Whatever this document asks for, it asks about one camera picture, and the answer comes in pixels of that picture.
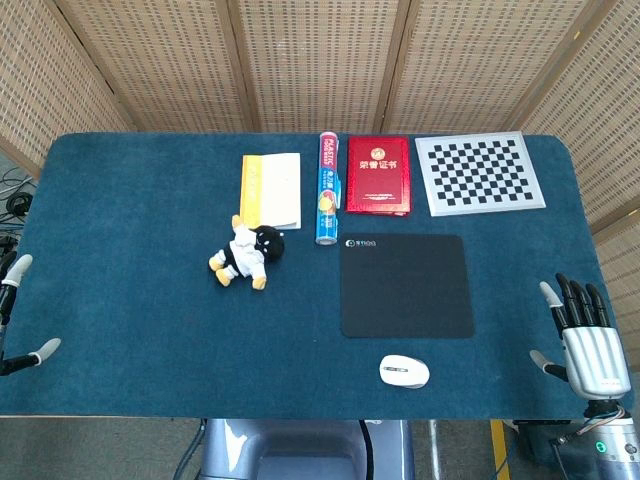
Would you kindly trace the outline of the blue felt table cloth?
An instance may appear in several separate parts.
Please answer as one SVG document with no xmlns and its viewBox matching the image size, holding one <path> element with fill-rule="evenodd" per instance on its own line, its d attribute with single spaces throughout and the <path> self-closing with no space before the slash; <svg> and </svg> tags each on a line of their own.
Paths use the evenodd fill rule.
<svg viewBox="0 0 640 480">
<path fill-rule="evenodd" d="M 340 251 L 315 243 L 317 134 L 76 133 L 50 147 L 19 249 L 33 257 L 6 336 L 11 355 L 58 337 L 41 366 L 0 378 L 0 415 L 285 419 L 565 419 L 585 402 L 541 372 L 562 346 L 539 289 L 556 273 L 606 284 L 564 144 L 525 139 L 546 207 L 434 218 L 418 163 L 405 217 L 342 213 L 341 234 L 463 241 L 475 333 L 351 339 Z M 220 286 L 246 154 L 301 157 L 302 226 L 266 288 Z M 419 389 L 387 385 L 385 355 L 423 361 Z"/>
</svg>

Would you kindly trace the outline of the black and white plush toy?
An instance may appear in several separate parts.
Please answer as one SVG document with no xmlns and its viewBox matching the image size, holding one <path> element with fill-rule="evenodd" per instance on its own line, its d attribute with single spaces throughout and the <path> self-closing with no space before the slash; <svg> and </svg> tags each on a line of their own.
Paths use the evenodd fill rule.
<svg viewBox="0 0 640 480">
<path fill-rule="evenodd" d="M 250 228 L 238 214 L 232 216 L 231 225 L 234 238 L 209 258 L 210 270 L 224 287 L 237 277 L 250 277 L 254 290 L 264 290 L 265 265 L 283 256 L 284 233 L 268 225 Z"/>
</svg>

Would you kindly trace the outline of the woven wooden folding screen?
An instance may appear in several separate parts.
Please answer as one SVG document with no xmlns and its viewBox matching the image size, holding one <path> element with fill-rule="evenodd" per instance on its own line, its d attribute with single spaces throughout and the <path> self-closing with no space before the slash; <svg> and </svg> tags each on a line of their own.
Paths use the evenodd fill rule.
<svg viewBox="0 0 640 480">
<path fill-rule="evenodd" d="M 640 0 L 0 0 L 0 172 L 84 131 L 551 134 L 640 373 Z"/>
</svg>

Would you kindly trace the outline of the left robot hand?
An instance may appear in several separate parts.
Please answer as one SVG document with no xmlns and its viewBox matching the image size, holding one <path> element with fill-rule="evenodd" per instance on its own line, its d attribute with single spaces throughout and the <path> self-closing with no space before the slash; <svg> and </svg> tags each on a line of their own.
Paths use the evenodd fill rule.
<svg viewBox="0 0 640 480">
<path fill-rule="evenodd" d="M 12 358 L 5 357 L 4 343 L 17 291 L 32 262 L 33 257 L 30 254 L 20 256 L 0 280 L 0 377 L 40 366 L 56 352 L 62 343 L 60 338 L 52 338 L 36 351 Z"/>
</svg>

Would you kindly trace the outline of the plastic wrap roll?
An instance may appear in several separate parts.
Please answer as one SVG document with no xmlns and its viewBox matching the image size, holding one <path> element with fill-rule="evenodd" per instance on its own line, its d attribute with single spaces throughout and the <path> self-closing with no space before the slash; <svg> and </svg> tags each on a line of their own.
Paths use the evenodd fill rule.
<svg viewBox="0 0 640 480">
<path fill-rule="evenodd" d="M 326 131 L 320 134 L 315 243 L 321 246 L 334 245 L 338 239 L 337 211 L 341 202 L 338 150 L 336 133 Z"/>
</svg>

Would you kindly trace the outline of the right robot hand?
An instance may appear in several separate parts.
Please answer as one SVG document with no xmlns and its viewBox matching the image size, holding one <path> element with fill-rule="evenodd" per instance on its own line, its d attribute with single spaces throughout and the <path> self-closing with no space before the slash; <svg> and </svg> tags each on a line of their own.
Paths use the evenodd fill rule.
<svg viewBox="0 0 640 480">
<path fill-rule="evenodd" d="M 565 364 L 532 350 L 529 356 L 545 374 L 568 383 L 588 401 L 618 400 L 631 381 L 618 330 L 611 324 L 604 298 L 593 284 L 581 285 L 556 275 L 561 292 L 542 281 L 539 289 L 551 311 L 562 343 Z"/>
</svg>

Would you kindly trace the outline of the yellow and white booklet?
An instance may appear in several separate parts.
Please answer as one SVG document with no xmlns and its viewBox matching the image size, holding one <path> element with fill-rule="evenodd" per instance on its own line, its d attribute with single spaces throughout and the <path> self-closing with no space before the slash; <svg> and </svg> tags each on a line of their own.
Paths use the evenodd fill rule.
<svg viewBox="0 0 640 480">
<path fill-rule="evenodd" d="M 299 153 L 243 156 L 239 216 L 249 228 L 301 228 Z"/>
</svg>

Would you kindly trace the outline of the black mouse pad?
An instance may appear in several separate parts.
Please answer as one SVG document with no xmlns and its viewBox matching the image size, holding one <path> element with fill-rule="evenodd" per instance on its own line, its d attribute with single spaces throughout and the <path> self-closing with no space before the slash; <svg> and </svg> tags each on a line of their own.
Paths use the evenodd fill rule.
<svg viewBox="0 0 640 480">
<path fill-rule="evenodd" d="M 455 235 L 347 233 L 341 329 L 349 338 L 465 339 L 475 333 L 463 241 Z"/>
</svg>

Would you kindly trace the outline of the blue-grey robot torso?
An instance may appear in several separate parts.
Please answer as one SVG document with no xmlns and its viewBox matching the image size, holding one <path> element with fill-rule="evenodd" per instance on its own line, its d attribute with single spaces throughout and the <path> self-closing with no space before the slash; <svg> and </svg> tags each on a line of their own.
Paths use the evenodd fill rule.
<svg viewBox="0 0 640 480">
<path fill-rule="evenodd" d="M 415 480 L 405 420 L 210 419 L 198 480 Z"/>
</svg>

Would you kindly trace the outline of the red certificate book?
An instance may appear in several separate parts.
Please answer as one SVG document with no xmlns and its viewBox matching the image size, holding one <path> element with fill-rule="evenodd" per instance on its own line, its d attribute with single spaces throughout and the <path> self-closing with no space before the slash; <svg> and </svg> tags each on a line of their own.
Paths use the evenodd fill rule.
<svg viewBox="0 0 640 480">
<path fill-rule="evenodd" d="M 405 136 L 350 136 L 346 211 L 407 216 L 411 211 L 409 141 Z"/>
</svg>

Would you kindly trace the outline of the yellow floor tape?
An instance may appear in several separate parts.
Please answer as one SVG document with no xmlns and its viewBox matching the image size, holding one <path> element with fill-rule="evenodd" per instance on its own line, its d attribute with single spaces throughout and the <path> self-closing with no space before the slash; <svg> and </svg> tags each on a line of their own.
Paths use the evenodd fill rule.
<svg viewBox="0 0 640 480">
<path fill-rule="evenodd" d="M 508 460 L 509 449 L 503 421 L 491 419 L 490 430 L 495 463 L 495 472 L 492 480 L 511 480 Z"/>
</svg>

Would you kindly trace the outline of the white computer mouse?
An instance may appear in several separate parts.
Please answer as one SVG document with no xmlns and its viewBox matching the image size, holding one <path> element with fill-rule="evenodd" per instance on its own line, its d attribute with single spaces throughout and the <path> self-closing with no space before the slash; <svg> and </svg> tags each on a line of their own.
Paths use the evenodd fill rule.
<svg viewBox="0 0 640 480">
<path fill-rule="evenodd" d="M 424 387 L 430 379 L 427 365 L 418 359 L 403 355 L 385 355 L 379 364 L 383 383 L 406 389 Z"/>
</svg>

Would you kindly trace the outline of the checkerboard calibration board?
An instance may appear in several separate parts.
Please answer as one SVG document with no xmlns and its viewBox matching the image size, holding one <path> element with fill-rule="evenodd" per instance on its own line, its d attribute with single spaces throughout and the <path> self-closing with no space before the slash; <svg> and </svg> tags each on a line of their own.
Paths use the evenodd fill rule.
<svg viewBox="0 0 640 480">
<path fill-rule="evenodd" d="M 420 137 L 415 145 L 433 217 L 546 207 L 519 131 Z"/>
</svg>

